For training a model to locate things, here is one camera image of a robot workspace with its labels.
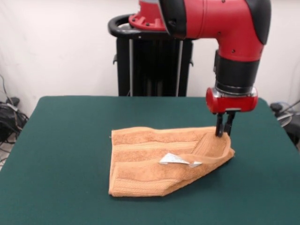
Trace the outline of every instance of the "red robot arm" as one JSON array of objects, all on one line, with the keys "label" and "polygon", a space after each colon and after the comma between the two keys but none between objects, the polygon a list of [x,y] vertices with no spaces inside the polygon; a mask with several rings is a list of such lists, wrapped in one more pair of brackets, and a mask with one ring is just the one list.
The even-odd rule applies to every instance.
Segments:
[{"label": "red robot arm", "polygon": [[215,38],[219,43],[216,84],[208,88],[206,102],[212,113],[218,113],[216,135],[220,136],[224,113],[232,123],[236,111],[247,112],[256,106],[253,85],[268,39],[270,0],[159,0],[159,7],[171,36]]}]

